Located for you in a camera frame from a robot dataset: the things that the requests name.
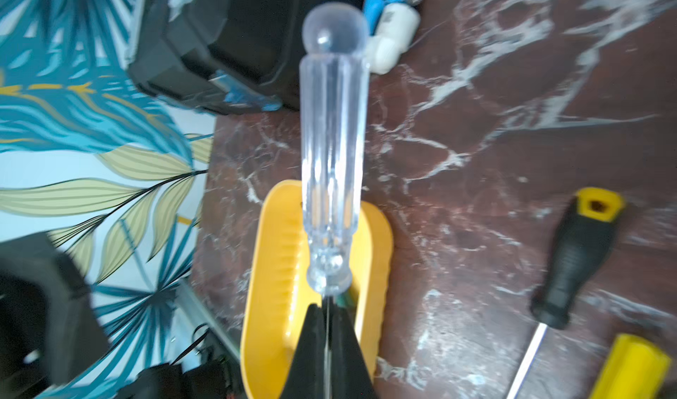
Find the white plastic part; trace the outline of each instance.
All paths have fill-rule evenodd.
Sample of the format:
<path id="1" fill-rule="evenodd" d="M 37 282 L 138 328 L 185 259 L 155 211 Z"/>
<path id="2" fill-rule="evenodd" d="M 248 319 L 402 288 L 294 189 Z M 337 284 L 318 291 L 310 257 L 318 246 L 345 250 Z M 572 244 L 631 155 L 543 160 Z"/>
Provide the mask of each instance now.
<path id="1" fill-rule="evenodd" d="M 365 55 L 372 73 L 385 74 L 397 65 L 400 55 L 409 49 L 420 20 L 419 13 L 407 4 L 385 6 L 374 36 L 367 41 Z"/>
<path id="2" fill-rule="evenodd" d="M 303 22 L 308 55 L 299 76 L 307 280 L 326 296 L 340 295 L 353 282 L 348 260 L 360 215 L 368 36 L 364 15 L 351 5 L 320 5 Z"/>

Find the yellow leaf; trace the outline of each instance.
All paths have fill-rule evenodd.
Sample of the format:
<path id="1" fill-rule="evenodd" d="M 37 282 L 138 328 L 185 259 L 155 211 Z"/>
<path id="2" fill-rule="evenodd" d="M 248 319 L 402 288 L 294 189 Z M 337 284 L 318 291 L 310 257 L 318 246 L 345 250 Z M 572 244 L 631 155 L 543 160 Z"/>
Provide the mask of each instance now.
<path id="1" fill-rule="evenodd" d="M 176 212 L 179 206 L 188 195 L 191 186 L 193 186 L 193 177 L 187 177 L 179 182 L 169 186 L 158 200 L 153 215 L 153 232 L 155 239 L 153 240 L 153 251 L 150 257 L 153 258 L 160 249 L 165 246 L 171 226 L 176 219 Z"/>
<path id="2" fill-rule="evenodd" d="M 148 214 L 157 191 L 144 196 L 113 224 L 104 243 L 103 264 L 97 283 L 105 280 L 131 256 L 148 226 Z"/>
<path id="3" fill-rule="evenodd" d="M 89 271 L 91 265 L 91 255 L 94 251 L 94 231 L 80 237 L 73 245 L 66 251 L 71 256 L 73 264 L 80 270 L 80 274 L 84 277 Z"/>
<path id="4" fill-rule="evenodd" d="M 202 134 L 189 133 L 185 136 L 188 139 L 192 139 L 202 136 Z M 209 157 L 211 156 L 211 148 L 213 143 L 214 136 L 191 141 L 190 148 L 193 150 L 193 158 L 205 164 L 209 164 Z"/>
<path id="5" fill-rule="evenodd" d="M 171 155 L 130 145 L 101 154 L 99 159 L 117 174 L 134 180 L 166 180 L 192 171 L 186 163 Z"/>
<path id="6" fill-rule="evenodd" d="M 186 217 L 177 217 L 177 221 L 181 224 L 185 225 L 191 225 L 193 224 L 193 220 L 195 221 L 194 224 L 196 227 L 200 226 L 200 221 L 202 220 L 202 201 L 198 204 L 198 210 L 195 213 L 195 217 L 193 219 L 186 218 Z"/>
<path id="7" fill-rule="evenodd" d="M 30 189 L 0 189 L 0 209 L 25 216 L 75 216 L 120 205 L 138 188 L 78 179 Z"/>
<path id="8" fill-rule="evenodd" d="M 49 240 L 54 243 L 55 247 L 61 246 L 68 242 L 78 234 L 89 230 L 89 228 L 98 225 L 106 216 L 96 216 L 83 221 L 80 224 L 72 225 L 71 227 L 57 228 L 47 233 Z"/>

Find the screwdriver handle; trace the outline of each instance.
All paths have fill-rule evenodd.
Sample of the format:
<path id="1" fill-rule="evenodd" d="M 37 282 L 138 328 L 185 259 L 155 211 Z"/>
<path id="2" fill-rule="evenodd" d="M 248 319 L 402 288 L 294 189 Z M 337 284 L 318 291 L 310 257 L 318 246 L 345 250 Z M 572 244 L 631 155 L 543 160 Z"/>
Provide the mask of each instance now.
<path id="1" fill-rule="evenodd" d="M 546 282 L 531 302 L 538 322 L 553 328 L 569 323 L 576 293 L 609 256 L 624 207 L 623 198 L 612 191 L 584 188 L 576 193 L 557 227 Z"/>
<path id="2" fill-rule="evenodd" d="M 677 399 L 677 389 L 666 390 L 658 399 Z"/>

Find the screwdriver shaft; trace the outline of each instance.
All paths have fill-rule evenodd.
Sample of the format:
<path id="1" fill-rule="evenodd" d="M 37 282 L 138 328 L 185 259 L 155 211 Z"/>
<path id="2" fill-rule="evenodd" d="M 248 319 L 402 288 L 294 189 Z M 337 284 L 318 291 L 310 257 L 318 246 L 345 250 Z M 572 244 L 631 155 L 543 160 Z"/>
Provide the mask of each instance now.
<path id="1" fill-rule="evenodd" d="M 334 303 L 334 297 L 324 297 L 322 304 L 326 304 L 326 319 L 324 321 L 324 328 L 326 333 L 324 343 L 324 399 L 332 398 L 332 348 L 331 348 L 331 305 Z"/>
<path id="2" fill-rule="evenodd" d="M 510 386 L 510 390 L 508 391 L 506 399 L 515 399 L 517 397 L 519 389 L 520 387 L 522 387 L 522 382 L 524 382 L 524 378 L 527 377 L 529 368 L 531 368 L 533 357 L 536 356 L 536 353 L 538 352 L 538 347 L 541 345 L 541 341 L 543 341 L 543 336 L 545 336 L 547 329 L 548 326 L 546 324 L 543 324 L 542 322 L 538 323 L 536 331 L 533 332 L 531 343 L 527 348 L 527 352 L 524 353 L 522 363 L 519 365 L 517 374 L 514 376 L 514 379 L 512 380 L 512 385 Z"/>

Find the clear plastic screwdriver handle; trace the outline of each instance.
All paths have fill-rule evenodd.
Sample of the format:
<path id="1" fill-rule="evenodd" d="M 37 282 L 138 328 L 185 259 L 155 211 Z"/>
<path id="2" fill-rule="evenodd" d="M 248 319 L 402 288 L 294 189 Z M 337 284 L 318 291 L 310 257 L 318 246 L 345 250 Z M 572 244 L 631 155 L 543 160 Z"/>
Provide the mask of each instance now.
<path id="1" fill-rule="evenodd" d="M 358 228 L 369 68 L 368 24 L 357 8 L 330 3 L 303 22 L 300 64 L 303 227 L 308 284 L 322 295 L 350 287 L 348 267 Z"/>

